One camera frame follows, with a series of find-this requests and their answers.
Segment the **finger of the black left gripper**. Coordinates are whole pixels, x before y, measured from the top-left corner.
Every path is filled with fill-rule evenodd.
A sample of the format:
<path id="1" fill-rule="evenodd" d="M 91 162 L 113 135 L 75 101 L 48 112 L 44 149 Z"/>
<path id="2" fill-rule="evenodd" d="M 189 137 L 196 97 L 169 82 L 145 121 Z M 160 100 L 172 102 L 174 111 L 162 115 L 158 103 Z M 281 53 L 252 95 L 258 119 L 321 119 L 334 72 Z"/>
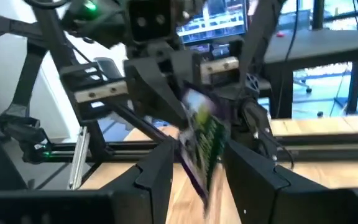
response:
<path id="1" fill-rule="evenodd" d="M 188 127 L 188 118 L 153 58 L 124 62 L 127 89 L 139 116 L 162 119 L 178 128 Z"/>
<path id="2" fill-rule="evenodd" d="M 236 115 L 234 139 L 264 157 L 275 157 L 275 140 L 267 110 L 255 99 L 245 98 L 240 101 Z"/>

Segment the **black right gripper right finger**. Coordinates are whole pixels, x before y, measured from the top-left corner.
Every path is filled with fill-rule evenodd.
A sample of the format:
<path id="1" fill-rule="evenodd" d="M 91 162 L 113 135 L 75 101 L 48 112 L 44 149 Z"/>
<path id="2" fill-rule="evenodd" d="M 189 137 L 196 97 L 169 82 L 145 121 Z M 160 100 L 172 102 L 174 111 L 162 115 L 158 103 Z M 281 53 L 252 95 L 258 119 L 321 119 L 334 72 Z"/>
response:
<path id="1" fill-rule="evenodd" d="M 352 224 L 350 190 L 330 190 L 229 141 L 229 186 L 243 224 Z"/>

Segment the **grey office chair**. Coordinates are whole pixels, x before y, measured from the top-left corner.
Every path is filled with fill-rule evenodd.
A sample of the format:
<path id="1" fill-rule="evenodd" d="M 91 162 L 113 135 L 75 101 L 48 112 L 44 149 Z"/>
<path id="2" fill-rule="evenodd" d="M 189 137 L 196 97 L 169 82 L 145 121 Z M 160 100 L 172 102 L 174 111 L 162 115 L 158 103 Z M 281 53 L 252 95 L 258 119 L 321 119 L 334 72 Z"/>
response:
<path id="1" fill-rule="evenodd" d="M 96 57 L 94 61 L 99 65 L 105 77 L 110 79 L 122 78 L 122 74 L 113 59 L 107 57 Z"/>

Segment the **grey office desk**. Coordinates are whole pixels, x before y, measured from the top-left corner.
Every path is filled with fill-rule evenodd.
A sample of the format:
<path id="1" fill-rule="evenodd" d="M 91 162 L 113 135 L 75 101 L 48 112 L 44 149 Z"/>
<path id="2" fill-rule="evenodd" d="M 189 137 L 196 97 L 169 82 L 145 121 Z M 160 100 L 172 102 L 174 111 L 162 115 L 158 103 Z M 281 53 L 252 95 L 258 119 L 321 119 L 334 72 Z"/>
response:
<path id="1" fill-rule="evenodd" d="M 293 71 L 358 60 L 358 30 L 301 30 L 272 37 L 264 56 L 262 73 L 270 82 L 270 114 L 291 118 Z"/>

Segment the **black computer monitor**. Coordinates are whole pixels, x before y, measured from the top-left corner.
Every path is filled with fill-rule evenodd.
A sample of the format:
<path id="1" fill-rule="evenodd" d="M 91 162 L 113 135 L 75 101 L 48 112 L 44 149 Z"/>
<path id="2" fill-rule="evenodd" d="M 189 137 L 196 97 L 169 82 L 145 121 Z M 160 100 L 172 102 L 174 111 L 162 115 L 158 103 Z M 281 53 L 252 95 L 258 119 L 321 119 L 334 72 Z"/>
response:
<path id="1" fill-rule="evenodd" d="M 207 0 L 203 10 L 177 28 L 184 43 L 243 34 L 247 30 L 247 0 Z"/>

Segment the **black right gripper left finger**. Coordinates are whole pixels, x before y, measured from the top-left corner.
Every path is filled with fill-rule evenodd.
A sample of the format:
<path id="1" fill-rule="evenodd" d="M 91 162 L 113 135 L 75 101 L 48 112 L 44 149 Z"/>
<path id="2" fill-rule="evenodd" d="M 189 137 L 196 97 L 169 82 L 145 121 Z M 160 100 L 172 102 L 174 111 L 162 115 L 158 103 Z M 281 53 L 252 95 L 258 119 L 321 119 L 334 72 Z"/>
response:
<path id="1" fill-rule="evenodd" d="M 109 205 L 101 224 L 165 224 L 173 177 L 175 140 L 168 138 L 101 190 Z"/>

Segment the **black tea bag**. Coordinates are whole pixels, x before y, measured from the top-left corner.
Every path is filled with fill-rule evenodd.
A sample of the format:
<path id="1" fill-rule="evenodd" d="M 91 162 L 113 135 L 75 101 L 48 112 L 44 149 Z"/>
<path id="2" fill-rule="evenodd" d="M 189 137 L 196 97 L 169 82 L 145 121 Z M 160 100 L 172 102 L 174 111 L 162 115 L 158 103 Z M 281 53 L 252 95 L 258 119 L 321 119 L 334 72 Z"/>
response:
<path id="1" fill-rule="evenodd" d="M 188 127 L 178 134 L 178 160 L 207 212 L 214 171 L 229 138 L 230 127 L 225 107 L 216 96 L 188 88 L 181 102 L 188 117 Z"/>

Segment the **white frame bracket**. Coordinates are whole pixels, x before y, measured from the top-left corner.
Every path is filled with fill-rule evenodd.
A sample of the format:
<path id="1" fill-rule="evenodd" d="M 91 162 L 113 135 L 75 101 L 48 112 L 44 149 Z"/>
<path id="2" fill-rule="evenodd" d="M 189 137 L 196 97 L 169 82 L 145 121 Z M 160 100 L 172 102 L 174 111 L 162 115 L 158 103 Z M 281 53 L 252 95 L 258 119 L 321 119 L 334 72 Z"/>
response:
<path id="1" fill-rule="evenodd" d="M 89 148 L 90 133 L 86 126 L 81 127 L 76 142 L 73 160 L 71 163 L 70 176 L 68 179 L 68 190 L 76 190 L 80 188 L 83 176 L 83 168 Z"/>

